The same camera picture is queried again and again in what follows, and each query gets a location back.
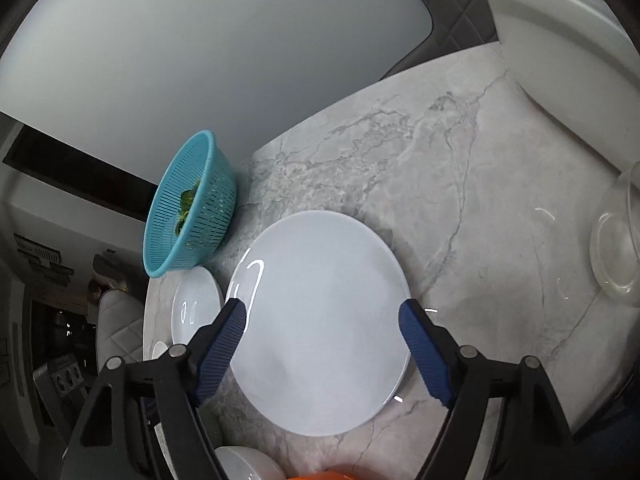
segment white panel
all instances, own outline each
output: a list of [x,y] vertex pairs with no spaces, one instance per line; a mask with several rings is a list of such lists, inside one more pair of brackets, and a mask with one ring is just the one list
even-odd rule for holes
[[40,0],[0,60],[0,108],[158,183],[196,131],[237,163],[430,30],[420,0]]

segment large round white plate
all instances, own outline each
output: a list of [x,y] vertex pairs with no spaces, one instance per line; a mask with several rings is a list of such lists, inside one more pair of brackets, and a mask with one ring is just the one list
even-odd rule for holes
[[171,337],[187,344],[196,331],[216,319],[222,304],[220,288],[204,267],[193,267],[180,280],[171,308]]
[[307,211],[276,222],[244,254],[227,293],[248,313],[231,361],[239,386],[285,430],[356,428],[406,369],[398,308],[409,295],[391,250],[357,220]]

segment gray marble vein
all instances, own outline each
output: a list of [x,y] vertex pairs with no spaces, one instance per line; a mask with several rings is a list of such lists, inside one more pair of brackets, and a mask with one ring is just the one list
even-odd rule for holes
[[[436,323],[485,356],[544,363],[573,427],[616,386],[638,351],[639,310],[593,278],[593,214],[615,171],[550,118],[506,70],[498,44],[440,58],[321,111],[255,152],[238,209],[206,263],[223,290],[263,229],[292,213],[353,216],[392,249]],[[152,280],[143,349],[170,337],[179,274]],[[415,478],[446,410],[413,367],[359,428],[309,438],[276,427],[231,373],[209,401],[226,439],[273,457],[289,476],[334,468],[368,480]],[[491,403],[468,478],[481,478]]]

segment green leafy vegetable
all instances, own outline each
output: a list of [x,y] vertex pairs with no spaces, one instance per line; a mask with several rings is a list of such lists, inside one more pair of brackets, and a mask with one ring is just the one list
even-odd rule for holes
[[189,214],[191,205],[193,205],[193,199],[196,197],[196,192],[198,191],[199,185],[200,179],[196,180],[196,183],[193,185],[192,189],[187,189],[180,194],[180,212],[178,213],[175,223],[176,236],[180,236],[180,231],[182,231],[184,223],[187,221],[187,215]]

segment blue plastic basket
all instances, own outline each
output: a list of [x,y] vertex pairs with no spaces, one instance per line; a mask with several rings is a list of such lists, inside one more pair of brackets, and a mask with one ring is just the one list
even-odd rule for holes
[[[198,191],[180,235],[175,225],[180,195]],[[236,182],[231,166],[209,130],[187,140],[167,168],[146,220],[143,261],[146,273],[159,278],[172,269],[190,269],[216,250],[236,206]]]

